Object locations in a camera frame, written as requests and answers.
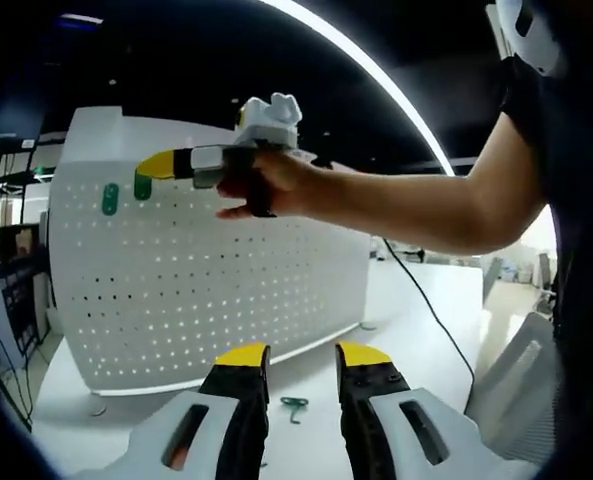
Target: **curved light strip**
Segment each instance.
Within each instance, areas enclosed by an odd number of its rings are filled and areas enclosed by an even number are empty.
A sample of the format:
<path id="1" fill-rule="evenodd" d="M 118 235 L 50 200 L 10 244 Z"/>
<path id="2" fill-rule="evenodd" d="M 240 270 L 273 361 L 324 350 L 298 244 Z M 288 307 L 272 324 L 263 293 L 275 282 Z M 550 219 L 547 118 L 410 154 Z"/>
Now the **curved light strip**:
<path id="1" fill-rule="evenodd" d="M 409 117 L 412 123 L 416 126 L 420 134 L 427 142 L 429 148 L 434 152 L 436 159 L 443 167 L 443 170 L 450 177 L 454 176 L 454 169 L 447 160 L 445 152 L 441 148 L 438 140 L 429 129 L 423 118 L 418 113 L 418 110 L 411 104 L 405 94 L 398 88 L 385 71 L 378 66 L 369 55 L 363 52 L 358 45 L 356 45 L 347 36 L 342 34 L 339 30 L 320 18 L 318 15 L 310 12 L 305 7 L 299 5 L 293 0 L 258 0 L 260 2 L 271 5 L 272 7 L 286 13 L 299 22 L 307 25 L 309 28 L 319 33 L 327 40 L 332 42 L 354 60 L 360 67 L 365 70 L 383 89 L 392 97 L 392 100 L 403 109 L 405 114 Z"/>

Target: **white perforated panel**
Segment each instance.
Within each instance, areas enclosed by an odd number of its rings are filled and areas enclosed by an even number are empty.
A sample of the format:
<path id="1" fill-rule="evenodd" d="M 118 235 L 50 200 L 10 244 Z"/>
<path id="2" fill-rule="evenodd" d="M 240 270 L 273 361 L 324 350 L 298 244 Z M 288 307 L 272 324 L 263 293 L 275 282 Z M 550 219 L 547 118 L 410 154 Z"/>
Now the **white perforated panel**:
<path id="1" fill-rule="evenodd" d="M 135 167 L 63 163 L 51 187 L 56 301 L 92 391 L 183 384 L 242 344 L 268 343 L 275 358 L 362 320 L 367 235 L 296 218 L 224 222 L 214 214 L 227 201 L 190 181 L 154 181 L 141 202 Z M 120 187 L 112 216 L 109 183 Z"/>

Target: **wrist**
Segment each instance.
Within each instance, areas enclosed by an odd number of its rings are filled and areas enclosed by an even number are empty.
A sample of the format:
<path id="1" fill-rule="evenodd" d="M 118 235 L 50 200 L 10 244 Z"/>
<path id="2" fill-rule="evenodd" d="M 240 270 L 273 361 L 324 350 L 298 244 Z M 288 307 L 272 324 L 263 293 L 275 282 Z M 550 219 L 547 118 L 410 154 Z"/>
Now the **wrist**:
<path id="1" fill-rule="evenodd" d="M 317 216 L 324 209 L 334 186 L 334 172 L 324 168 L 307 165 L 303 175 L 302 187 L 299 189 L 298 215 L 304 217 Z"/>

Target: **hand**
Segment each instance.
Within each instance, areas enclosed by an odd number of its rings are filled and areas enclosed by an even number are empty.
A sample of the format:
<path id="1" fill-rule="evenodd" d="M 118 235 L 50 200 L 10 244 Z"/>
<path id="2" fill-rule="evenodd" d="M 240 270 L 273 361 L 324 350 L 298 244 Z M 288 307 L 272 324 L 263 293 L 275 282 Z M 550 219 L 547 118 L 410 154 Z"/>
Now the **hand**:
<path id="1" fill-rule="evenodd" d="M 254 166 L 269 185 L 272 213 L 277 216 L 304 215 L 307 190 L 321 170 L 280 152 L 259 152 Z M 223 198 L 246 198 L 248 185 L 237 178 L 227 178 L 218 185 Z M 237 220 L 252 216 L 247 205 L 220 210 L 216 216 Z"/>

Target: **white table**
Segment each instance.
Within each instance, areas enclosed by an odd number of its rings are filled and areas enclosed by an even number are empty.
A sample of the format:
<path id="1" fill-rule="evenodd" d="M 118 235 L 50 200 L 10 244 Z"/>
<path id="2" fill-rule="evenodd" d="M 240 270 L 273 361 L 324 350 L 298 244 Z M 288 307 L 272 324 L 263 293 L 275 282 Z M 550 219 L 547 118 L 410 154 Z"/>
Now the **white table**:
<path id="1" fill-rule="evenodd" d="M 481 270 L 418 264 L 409 268 L 475 366 L 480 350 Z M 385 351 L 413 388 L 425 387 L 456 410 L 464 410 L 471 383 L 467 368 L 393 260 L 370 264 L 365 320 L 377 329 L 356 329 L 342 338 Z M 270 434 L 264 457 L 268 465 L 261 478 L 351 478 L 339 428 L 334 343 L 270 368 Z M 131 429 L 176 394 L 105 398 L 106 412 L 93 417 L 90 412 L 99 400 L 89 394 L 63 341 L 36 401 L 34 438 L 65 475 L 102 468 L 125 452 Z M 299 413 L 301 425 L 290 424 L 281 396 L 309 399 L 307 411 Z"/>

